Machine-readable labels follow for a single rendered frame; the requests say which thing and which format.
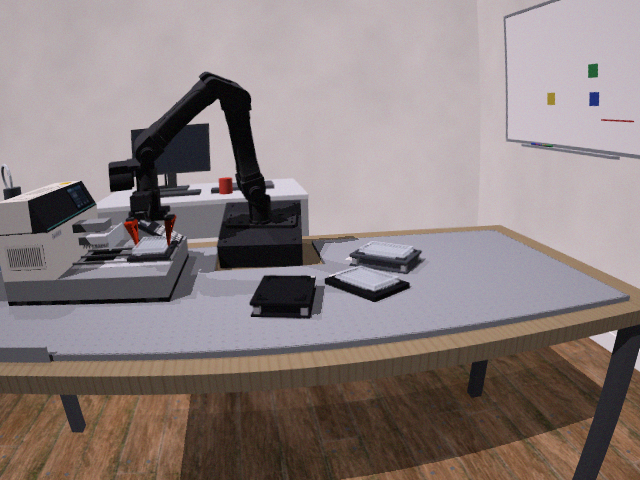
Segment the white well plate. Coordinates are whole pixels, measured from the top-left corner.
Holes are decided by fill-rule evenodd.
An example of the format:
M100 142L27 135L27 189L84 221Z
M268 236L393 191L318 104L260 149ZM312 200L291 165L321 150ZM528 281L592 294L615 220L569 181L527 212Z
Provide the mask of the white well plate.
M356 266L337 272L335 278L366 290L372 290L374 292L391 287L400 282L399 277L397 276L374 270L365 266Z
M359 248L366 255L396 258L407 257L413 252L413 246L371 241Z
M132 249L132 255L164 254L168 247L166 236L143 237Z

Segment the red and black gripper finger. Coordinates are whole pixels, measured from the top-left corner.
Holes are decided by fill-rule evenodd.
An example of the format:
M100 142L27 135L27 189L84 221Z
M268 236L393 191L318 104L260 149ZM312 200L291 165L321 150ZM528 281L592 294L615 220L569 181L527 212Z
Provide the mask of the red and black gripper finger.
M167 239L167 245L170 246L170 240L171 240L171 233L172 233L172 229L175 223L175 219L176 219L176 215L173 218L173 220L168 220L168 221L164 221L165 222L165 231L166 231L166 239Z
M135 219L134 221L129 221L129 222L125 222L124 223L125 228L127 229L127 231L129 232L130 236L132 237L135 246L138 244L139 242L139 237L138 237L138 222Z

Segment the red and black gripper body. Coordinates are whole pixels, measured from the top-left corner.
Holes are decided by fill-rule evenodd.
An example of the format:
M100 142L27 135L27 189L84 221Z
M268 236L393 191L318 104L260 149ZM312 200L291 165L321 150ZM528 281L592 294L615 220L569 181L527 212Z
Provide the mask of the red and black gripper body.
M153 188L153 189L148 189L148 191L156 190L156 189L158 189L158 187ZM144 189L137 189L137 191L144 191ZM149 221L163 221L163 220L164 221L168 221L168 220L173 220L173 218L175 217L175 214L167 215L168 214L167 212L170 212L170 206L169 205L168 206L161 206L161 209L159 211L150 211L149 219L146 219L145 221L149 222ZM129 215L129 218L126 219L126 222L135 220L134 216L133 216L133 213L131 211L128 212L128 215ZM167 215L167 216L165 217L165 215Z

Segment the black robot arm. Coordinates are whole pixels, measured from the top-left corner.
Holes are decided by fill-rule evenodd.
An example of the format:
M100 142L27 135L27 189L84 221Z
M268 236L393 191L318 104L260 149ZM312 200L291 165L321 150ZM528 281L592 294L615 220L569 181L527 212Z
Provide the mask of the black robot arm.
M136 190L130 196L134 219L146 220L150 211L159 211L160 189L148 191L158 187L154 161L180 130L219 99L236 162L237 185L249 204L249 212L228 213L226 228L295 228L296 212L271 212L271 198L265 194L264 176L257 162L251 131L250 94L236 82L210 72L203 72L199 78L185 96L135 139L136 158L109 163L110 192L132 190L136 170L137 189L144 191Z

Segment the grey curved hose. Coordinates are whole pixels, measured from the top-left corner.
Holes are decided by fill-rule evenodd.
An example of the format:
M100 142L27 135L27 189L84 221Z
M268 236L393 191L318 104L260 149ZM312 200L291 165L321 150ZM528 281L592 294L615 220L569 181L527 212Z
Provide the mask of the grey curved hose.
M2 176L3 183L4 183L6 188L9 188L8 185L7 185L5 176L4 176L4 168L6 169L6 171L8 173L9 182L10 182L10 188L13 188L13 181L12 181L11 172L10 172L10 170L9 170L9 168L8 168L8 166L6 164L2 164L2 166L1 166L1 176Z

